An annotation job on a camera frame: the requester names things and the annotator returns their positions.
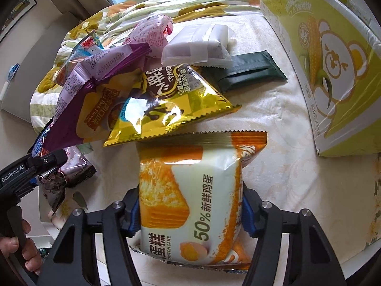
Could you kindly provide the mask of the orange chiffon cake packet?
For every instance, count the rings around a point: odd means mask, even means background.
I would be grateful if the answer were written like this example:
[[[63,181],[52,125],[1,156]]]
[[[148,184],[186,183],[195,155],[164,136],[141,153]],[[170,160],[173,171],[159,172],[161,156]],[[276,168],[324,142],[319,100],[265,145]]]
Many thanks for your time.
[[[140,251],[196,267],[247,269],[250,260],[239,239],[242,170],[266,144],[263,131],[138,144]]]

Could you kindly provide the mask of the pink white candy bag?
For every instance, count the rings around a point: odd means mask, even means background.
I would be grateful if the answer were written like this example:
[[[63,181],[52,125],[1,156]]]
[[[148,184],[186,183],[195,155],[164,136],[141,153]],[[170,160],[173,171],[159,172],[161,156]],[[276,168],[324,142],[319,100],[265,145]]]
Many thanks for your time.
[[[173,20],[171,17],[163,14],[153,15],[141,20],[132,29],[125,44],[147,43],[151,52],[150,57],[161,58],[163,48],[168,45],[167,36],[172,34]]]

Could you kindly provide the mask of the dark green snack packet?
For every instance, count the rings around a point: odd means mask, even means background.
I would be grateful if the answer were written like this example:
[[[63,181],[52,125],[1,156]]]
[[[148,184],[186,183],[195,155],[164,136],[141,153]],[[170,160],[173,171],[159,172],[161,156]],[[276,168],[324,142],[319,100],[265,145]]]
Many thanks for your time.
[[[202,76],[222,94],[256,83],[287,80],[286,75],[266,50],[231,58],[231,68],[201,68]]]

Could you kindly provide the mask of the dark clear snack wrapper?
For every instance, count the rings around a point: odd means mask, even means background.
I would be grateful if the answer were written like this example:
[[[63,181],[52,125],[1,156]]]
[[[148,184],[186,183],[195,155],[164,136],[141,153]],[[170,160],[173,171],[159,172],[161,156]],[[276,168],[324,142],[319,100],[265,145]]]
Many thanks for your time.
[[[37,176],[37,184],[55,213],[66,197],[66,189],[72,189],[91,178],[95,166],[85,157],[77,146],[65,149],[67,162],[60,168],[51,169]]]

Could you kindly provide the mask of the purple yellow snack bag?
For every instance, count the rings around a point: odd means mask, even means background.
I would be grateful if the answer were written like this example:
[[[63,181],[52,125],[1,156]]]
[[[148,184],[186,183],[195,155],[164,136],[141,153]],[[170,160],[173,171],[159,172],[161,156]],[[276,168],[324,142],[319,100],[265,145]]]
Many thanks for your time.
[[[42,148],[51,152],[93,141],[105,141],[113,129],[124,102],[140,90],[140,68],[82,86],[59,117],[48,128]]]

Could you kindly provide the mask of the white blue tube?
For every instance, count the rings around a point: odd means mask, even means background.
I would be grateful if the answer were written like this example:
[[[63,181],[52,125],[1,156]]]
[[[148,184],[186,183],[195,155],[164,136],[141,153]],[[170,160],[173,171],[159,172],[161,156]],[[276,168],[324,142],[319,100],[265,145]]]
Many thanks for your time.
[[[15,65],[11,66],[11,68],[10,68],[10,70],[8,72],[6,81],[5,81],[4,85],[3,85],[3,88],[2,88],[1,93],[0,93],[0,101],[4,100],[4,97],[5,97],[5,94],[6,94],[7,90],[8,90],[8,87],[9,87],[11,81],[14,79],[14,76],[17,73],[19,67],[20,67],[19,63],[16,63]]]

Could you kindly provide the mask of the light purple snack packet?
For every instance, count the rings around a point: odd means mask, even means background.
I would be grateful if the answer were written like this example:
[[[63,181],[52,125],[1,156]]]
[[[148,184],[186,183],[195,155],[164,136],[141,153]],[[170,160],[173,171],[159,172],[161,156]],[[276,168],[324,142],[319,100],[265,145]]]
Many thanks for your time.
[[[53,122],[62,115],[80,89],[90,80],[101,81],[151,52],[148,43],[124,44],[104,50],[76,64],[65,81],[55,106]]]

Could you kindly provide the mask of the blue red snack packet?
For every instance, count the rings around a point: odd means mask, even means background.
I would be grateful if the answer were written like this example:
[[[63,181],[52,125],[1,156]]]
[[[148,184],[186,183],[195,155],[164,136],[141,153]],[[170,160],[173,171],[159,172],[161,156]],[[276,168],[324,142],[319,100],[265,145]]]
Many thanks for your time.
[[[93,30],[73,48],[68,58],[59,69],[55,77],[55,83],[63,86],[74,67],[80,61],[83,61],[87,57],[99,54],[102,51],[104,51],[102,43],[96,32]]]

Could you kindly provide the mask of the framed picture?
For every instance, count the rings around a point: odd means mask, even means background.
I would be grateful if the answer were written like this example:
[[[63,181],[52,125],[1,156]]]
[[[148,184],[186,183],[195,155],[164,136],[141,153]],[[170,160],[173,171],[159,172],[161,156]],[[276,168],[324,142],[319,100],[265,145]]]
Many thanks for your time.
[[[13,27],[36,5],[36,0],[19,0],[18,4],[7,17],[3,28],[1,28],[0,42],[2,42]]]

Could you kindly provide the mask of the gold snack bag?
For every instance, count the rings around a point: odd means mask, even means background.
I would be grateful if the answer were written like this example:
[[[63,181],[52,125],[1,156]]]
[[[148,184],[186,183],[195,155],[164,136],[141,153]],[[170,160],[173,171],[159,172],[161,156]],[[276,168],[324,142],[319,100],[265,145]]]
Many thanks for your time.
[[[133,85],[103,146],[164,136],[239,108],[188,64],[155,68]]]

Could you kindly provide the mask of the green corn cardboard box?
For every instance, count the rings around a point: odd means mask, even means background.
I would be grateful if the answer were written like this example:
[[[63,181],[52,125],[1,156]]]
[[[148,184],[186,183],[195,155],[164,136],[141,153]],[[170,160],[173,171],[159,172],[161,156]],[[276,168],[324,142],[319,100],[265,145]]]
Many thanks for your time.
[[[325,157],[380,152],[380,39],[343,0],[261,0]]]

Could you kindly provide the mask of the white snack packet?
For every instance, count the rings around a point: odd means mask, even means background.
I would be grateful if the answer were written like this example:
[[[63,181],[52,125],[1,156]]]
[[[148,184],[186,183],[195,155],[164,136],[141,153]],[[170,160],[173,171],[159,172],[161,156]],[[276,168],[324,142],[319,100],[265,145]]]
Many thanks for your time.
[[[163,48],[161,63],[231,68],[233,61],[227,47],[233,37],[234,32],[226,25],[186,26]]]

